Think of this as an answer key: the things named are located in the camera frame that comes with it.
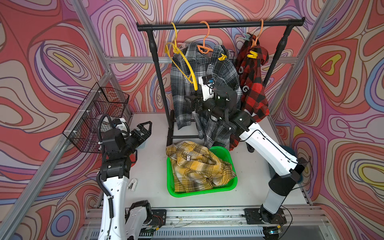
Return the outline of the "grey plaid long-sleeve shirt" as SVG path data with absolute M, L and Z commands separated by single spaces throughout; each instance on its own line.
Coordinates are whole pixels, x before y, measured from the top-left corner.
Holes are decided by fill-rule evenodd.
M 239 75 L 233 62 L 227 58 L 228 53 L 224 46 L 219 45 L 206 55 L 199 51 L 197 43 L 190 43 L 180 54 L 172 57 L 171 91 L 178 129 L 191 125 L 195 120 L 198 137 L 208 148 L 227 147 L 231 133 L 209 112 L 193 110 L 187 97 L 201 96 L 203 90 L 212 94 L 214 89 L 228 87 L 235 92 L 233 100 L 236 108 L 240 108 L 242 91 Z

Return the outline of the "orange hanger with grey shirt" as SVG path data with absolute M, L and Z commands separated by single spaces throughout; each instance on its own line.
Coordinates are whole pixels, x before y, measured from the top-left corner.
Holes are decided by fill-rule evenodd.
M 207 54 L 213 52 L 213 49 L 211 47 L 209 47 L 208 45 L 206 45 L 206 39 L 210 35 L 210 26 L 209 26 L 209 24 L 206 21 L 200 21 L 200 24 L 205 24 L 206 27 L 207 27 L 208 32 L 205 35 L 205 37 L 203 38 L 203 43 L 200 44 L 200 45 L 197 45 L 197 47 L 198 47 L 198 51 L 201 54 L 207 55 Z

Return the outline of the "yellow plaid long-sleeve shirt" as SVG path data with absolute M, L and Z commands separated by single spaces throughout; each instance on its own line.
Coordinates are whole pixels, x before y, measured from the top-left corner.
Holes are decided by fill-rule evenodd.
M 225 186 L 236 177 L 232 166 L 223 162 L 207 147 L 182 141 L 166 147 L 171 159 L 175 192 L 191 193 Z

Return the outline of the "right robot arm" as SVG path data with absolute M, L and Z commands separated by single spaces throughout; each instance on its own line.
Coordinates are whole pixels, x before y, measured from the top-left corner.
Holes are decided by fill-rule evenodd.
M 261 205 L 261 221 L 271 223 L 284 200 L 299 182 L 308 161 L 297 158 L 265 133 L 251 114 L 237 108 L 237 93 L 230 87 L 211 89 L 203 86 L 201 95 L 186 95 L 192 111 L 205 111 L 216 118 L 225 129 L 252 146 L 274 169 L 269 192 Z

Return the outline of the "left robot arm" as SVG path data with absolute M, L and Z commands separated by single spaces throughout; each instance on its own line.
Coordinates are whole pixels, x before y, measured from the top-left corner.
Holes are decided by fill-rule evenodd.
M 130 156 L 152 134 L 152 122 L 130 130 L 126 121 L 104 114 L 97 126 L 102 165 L 96 181 L 104 194 L 100 240 L 137 240 L 144 225 L 152 221 L 149 201 L 125 205 L 132 161 Z

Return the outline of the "red plaid long-sleeve shirt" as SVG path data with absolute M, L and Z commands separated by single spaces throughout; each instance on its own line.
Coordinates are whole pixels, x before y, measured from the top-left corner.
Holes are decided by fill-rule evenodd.
M 270 114 L 261 71 L 261 66 L 269 61 L 269 53 L 260 46 L 259 40 L 255 47 L 251 47 L 251 38 L 255 37 L 252 35 L 248 41 L 245 41 L 235 60 L 235 67 L 238 71 L 240 87 L 243 93 L 241 96 L 241 110 L 249 113 L 258 123 Z M 259 54 L 258 58 L 248 58 L 247 54 L 250 51 L 257 52 Z

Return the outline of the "orange hanger with red shirt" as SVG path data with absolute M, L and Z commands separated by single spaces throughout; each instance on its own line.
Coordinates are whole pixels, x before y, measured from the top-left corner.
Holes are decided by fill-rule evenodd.
M 251 38 L 251 40 L 252 40 L 252 45 L 251 45 L 251 47 L 252 47 L 252 48 L 255 47 L 255 46 L 257 45 L 257 42 L 258 42 L 258 40 L 259 40 L 259 37 L 261 36 L 261 34 L 262 34 L 262 32 L 263 32 L 263 28 L 264 28 L 264 20 L 261 19 L 261 27 L 260 27 L 260 31 L 259 31 L 258 35 L 257 35 L 255 38 Z

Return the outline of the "red plastic cup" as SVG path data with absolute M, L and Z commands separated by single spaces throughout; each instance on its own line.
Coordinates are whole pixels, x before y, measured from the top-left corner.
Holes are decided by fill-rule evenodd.
M 131 155 L 130 155 L 130 161 L 131 161 L 131 167 L 133 167 L 138 160 L 138 151 L 135 150 Z

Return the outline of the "white clothespin on table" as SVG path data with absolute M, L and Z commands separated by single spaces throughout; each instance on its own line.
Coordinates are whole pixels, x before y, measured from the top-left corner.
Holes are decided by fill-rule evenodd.
M 132 179 L 132 180 L 130 180 L 130 182 L 129 182 L 129 184 L 128 184 L 128 190 L 134 192 L 134 191 L 136 190 L 137 183 L 138 183 L 138 180 L 137 180 L 137 179 Z

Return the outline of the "green plastic basket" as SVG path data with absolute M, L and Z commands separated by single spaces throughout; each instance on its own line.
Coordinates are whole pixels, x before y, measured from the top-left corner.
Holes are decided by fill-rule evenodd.
M 232 166 L 232 170 L 234 171 L 234 173 L 236 172 L 231 154 L 226 148 L 220 147 L 220 146 L 214 146 L 210 148 L 210 151 L 213 154 L 215 154 L 219 159 L 221 159 L 223 162 L 230 163 Z M 219 187 L 212 188 L 210 190 L 203 190 L 203 191 L 197 191 L 197 192 L 191 192 L 191 193 L 181 193 L 181 192 L 177 193 L 175 192 L 174 175 L 173 175 L 173 167 L 172 167 L 171 159 L 167 158 L 167 189 L 169 194 L 175 198 L 211 194 L 211 193 L 218 193 L 218 192 L 227 192 L 227 191 L 233 190 L 237 186 L 237 184 L 238 184 L 238 177 L 234 177 L 225 186 L 219 186 Z

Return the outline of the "yellow clothespin on red shirt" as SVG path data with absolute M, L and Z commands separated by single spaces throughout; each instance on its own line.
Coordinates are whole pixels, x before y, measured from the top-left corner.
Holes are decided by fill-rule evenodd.
M 247 54 L 247 57 L 248 58 L 251 58 L 251 59 L 257 59 L 258 58 L 258 53 L 257 52 L 254 52 L 254 51 L 250 51 L 248 54 Z

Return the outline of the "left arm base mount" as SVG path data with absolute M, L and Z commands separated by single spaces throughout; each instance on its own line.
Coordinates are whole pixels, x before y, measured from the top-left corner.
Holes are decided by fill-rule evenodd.
M 155 228 L 161 227 L 166 224 L 167 210 L 157 209 L 152 210 L 152 217 L 148 223 L 144 223 L 143 227 L 146 228 Z

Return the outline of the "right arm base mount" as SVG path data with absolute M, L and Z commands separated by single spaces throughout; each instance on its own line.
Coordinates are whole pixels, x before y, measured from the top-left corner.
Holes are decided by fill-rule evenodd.
M 244 218 L 248 225 L 285 225 L 287 223 L 282 208 L 279 208 L 276 214 L 271 214 L 264 208 L 246 208 Z

